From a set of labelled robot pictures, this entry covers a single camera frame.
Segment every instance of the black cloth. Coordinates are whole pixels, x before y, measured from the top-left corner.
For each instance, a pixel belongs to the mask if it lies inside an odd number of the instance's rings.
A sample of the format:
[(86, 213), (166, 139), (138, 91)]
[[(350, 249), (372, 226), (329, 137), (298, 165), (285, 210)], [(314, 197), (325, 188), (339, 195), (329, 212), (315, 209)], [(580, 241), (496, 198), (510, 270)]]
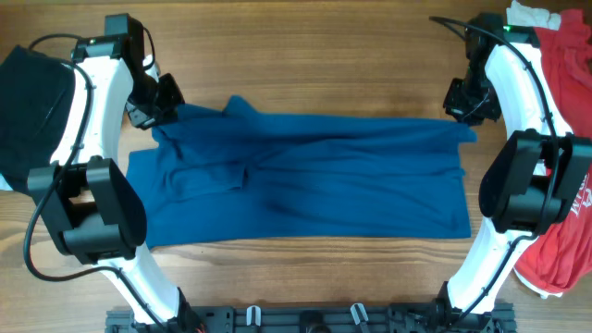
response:
[(16, 46), (0, 65), (0, 173), (27, 191), (29, 170), (49, 166), (74, 97), (74, 72)]

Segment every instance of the blue fabric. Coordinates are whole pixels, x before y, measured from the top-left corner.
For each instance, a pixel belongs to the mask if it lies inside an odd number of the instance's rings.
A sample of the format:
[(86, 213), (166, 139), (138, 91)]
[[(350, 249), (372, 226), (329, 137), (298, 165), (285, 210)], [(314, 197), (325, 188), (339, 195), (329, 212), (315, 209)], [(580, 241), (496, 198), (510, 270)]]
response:
[(435, 119), (269, 115), (232, 97), (179, 108), (129, 156), (148, 246), (284, 236), (471, 236), (458, 145)]

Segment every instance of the white cloth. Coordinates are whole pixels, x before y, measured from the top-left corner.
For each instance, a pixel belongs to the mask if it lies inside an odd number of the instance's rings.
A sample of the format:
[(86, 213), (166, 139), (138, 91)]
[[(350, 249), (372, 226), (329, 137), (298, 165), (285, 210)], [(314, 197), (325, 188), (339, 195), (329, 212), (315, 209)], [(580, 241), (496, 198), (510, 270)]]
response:
[(549, 296), (555, 296), (555, 297), (561, 297), (561, 296), (563, 296), (563, 293), (562, 292), (552, 293), (552, 292), (547, 292), (547, 291), (544, 291), (542, 289), (539, 289), (537, 286), (535, 286), (532, 283), (530, 283), (530, 281), (528, 281), (526, 279), (526, 277), (523, 277), (522, 275), (520, 275), (520, 273), (518, 273), (518, 271), (516, 270), (516, 268), (514, 268), (514, 273), (516, 274), (516, 276), (518, 277), (518, 279), (520, 280), (520, 282), (522, 282), (530, 290), (532, 290), (532, 291), (536, 292), (537, 294), (539, 294), (540, 295), (540, 298), (542, 298), (543, 300), (546, 300)]
[(10, 187), (10, 185), (8, 185), (8, 183), (6, 182), (4, 177), (2, 177), (2, 175), (0, 175), (0, 191), (12, 191), (12, 188)]
[(547, 9), (522, 6), (513, 0), (510, 8), (506, 8), (506, 17), (509, 25), (524, 27), (540, 27), (558, 30), (561, 25), (561, 15), (550, 14)]

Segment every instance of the wrinkled cloth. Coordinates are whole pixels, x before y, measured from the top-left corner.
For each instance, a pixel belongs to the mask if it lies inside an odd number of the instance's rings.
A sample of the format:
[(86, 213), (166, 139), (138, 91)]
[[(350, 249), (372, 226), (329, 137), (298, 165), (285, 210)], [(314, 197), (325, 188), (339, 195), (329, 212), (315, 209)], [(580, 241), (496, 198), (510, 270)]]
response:
[[(542, 66), (561, 116), (576, 136), (592, 139), (592, 58), (590, 27), (581, 10), (561, 12), (558, 31), (535, 28)], [(552, 225), (516, 263), (516, 271), (535, 287), (559, 293), (592, 270), (592, 184), (588, 173), (565, 221)]]
[(0, 175), (0, 190), (2, 191), (12, 191), (12, 188), (6, 182), (6, 179)]
[(296, 236), (466, 238), (458, 146), (447, 120), (261, 114), (234, 96), (223, 112), (179, 108), (131, 153), (149, 247)]
[(561, 16), (559, 14), (551, 14), (544, 8), (523, 6), (516, 0), (513, 0), (510, 7), (506, 8), (506, 18), (508, 24), (523, 27), (558, 30), (561, 25)]

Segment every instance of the black bracket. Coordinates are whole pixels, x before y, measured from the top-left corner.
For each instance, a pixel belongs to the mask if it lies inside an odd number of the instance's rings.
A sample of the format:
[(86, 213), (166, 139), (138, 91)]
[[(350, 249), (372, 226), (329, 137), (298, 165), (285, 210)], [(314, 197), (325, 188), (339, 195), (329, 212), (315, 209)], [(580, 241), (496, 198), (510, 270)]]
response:
[[(504, 26), (499, 14), (481, 13), (468, 23), (490, 31), (508, 42), (540, 46), (533, 28)], [(485, 73), (487, 59), (498, 42), (471, 30), (465, 30), (464, 38), (464, 51), (469, 59), (469, 66), (464, 79), (452, 80), (443, 107), (458, 122), (469, 126), (481, 125), (484, 119), (495, 121), (501, 116), (500, 101)]]
[(164, 323), (166, 331), (163, 331), (155, 324), (146, 325), (129, 323), (129, 329), (137, 333), (207, 333), (208, 327), (202, 318), (194, 311), (185, 299), (185, 295), (179, 289), (179, 309), (177, 316)]
[[(39, 204), (61, 166), (31, 170), (29, 191)], [(81, 190), (90, 190), (94, 202), (73, 203)], [(140, 198), (115, 162), (95, 156), (71, 166), (52, 192), (42, 218), (56, 248), (74, 255), (82, 264), (100, 259), (133, 259), (146, 238), (146, 214)]]
[(547, 232), (552, 223), (569, 214), (575, 195), (592, 162), (592, 142), (568, 133), (559, 138), (560, 160), (556, 188), (549, 208), (540, 220), (541, 207), (549, 188), (549, 177), (534, 176), (540, 160), (553, 165), (551, 139), (534, 129), (515, 131), (483, 177), (479, 207), (491, 217), (496, 231), (508, 229)]

